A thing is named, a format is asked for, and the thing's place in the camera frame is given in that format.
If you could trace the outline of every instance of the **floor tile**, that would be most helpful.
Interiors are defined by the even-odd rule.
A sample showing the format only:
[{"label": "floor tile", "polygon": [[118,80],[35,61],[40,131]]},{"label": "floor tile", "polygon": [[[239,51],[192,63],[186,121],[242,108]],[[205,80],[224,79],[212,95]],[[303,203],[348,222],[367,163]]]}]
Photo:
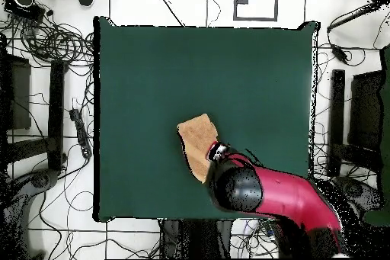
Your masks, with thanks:
[{"label": "floor tile", "polygon": [[148,254],[158,246],[160,234],[108,233],[108,237],[119,243],[119,245],[112,241],[108,243],[108,259],[137,259],[139,257],[147,257]]}]

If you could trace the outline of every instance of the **green table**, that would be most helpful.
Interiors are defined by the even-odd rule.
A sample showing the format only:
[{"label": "green table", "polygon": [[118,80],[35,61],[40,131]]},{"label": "green table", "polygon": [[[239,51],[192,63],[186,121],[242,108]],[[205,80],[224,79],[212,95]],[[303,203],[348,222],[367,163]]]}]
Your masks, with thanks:
[{"label": "green table", "polygon": [[250,149],[267,167],[307,176],[318,29],[314,22],[299,30],[95,22],[99,218],[244,217],[217,210],[186,166],[176,127],[202,113],[220,140]]}]

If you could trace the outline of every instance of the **tangled wires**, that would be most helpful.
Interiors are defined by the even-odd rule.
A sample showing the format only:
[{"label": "tangled wires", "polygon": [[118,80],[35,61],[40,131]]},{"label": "tangled wires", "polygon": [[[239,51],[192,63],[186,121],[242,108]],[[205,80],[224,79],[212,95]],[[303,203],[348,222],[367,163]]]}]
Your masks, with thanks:
[{"label": "tangled wires", "polygon": [[237,250],[236,258],[266,258],[278,253],[277,242],[273,236],[268,219],[248,220],[242,235],[233,235],[230,246]]}]

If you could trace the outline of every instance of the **sponge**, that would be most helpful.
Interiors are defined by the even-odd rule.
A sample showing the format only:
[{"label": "sponge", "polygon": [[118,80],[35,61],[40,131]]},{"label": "sponge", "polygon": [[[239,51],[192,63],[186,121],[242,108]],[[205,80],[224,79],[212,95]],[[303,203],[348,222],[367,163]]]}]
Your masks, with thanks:
[{"label": "sponge", "polygon": [[211,145],[218,141],[218,132],[207,114],[187,120],[177,126],[184,158],[193,176],[206,182],[211,163],[206,159]]}]

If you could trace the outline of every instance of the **black stand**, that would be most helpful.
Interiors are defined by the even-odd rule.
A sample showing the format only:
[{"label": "black stand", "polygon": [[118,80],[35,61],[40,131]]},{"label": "black stand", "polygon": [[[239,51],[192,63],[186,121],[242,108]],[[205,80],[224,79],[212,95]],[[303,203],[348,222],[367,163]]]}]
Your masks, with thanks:
[{"label": "black stand", "polygon": [[[66,65],[63,61],[53,61],[51,65],[48,138],[8,144],[12,101],[14,108],[24,107],[14,99],[11,58],[6,45],[5,35],[0,34],[0,260],[31,259],[27,238],[31,203],[35,196],[56,184],[65,160],[62,154],[62,122]],[[8,163],[45,152],[48,169],[27,173],[16,179],[8,176]]]}]

